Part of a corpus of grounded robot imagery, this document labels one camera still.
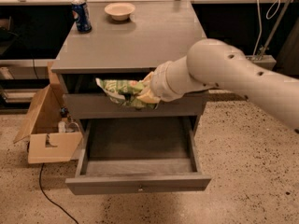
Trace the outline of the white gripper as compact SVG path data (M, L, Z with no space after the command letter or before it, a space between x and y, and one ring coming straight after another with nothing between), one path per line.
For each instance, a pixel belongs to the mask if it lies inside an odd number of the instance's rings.
M171 102L193 91L206 91L212 85L198 81L192 76L191 64L187 56L160 64L154 72L150 72L142 80L149 84L137 95L137 99L146 104L158 104L160 99Z

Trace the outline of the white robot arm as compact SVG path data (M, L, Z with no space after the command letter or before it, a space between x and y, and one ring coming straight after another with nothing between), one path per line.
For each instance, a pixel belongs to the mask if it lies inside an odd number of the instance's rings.
M157 66L137 98L157 104L211 88L232 91L299 131L299 80L264 69L216 39L202 39L183 58Z

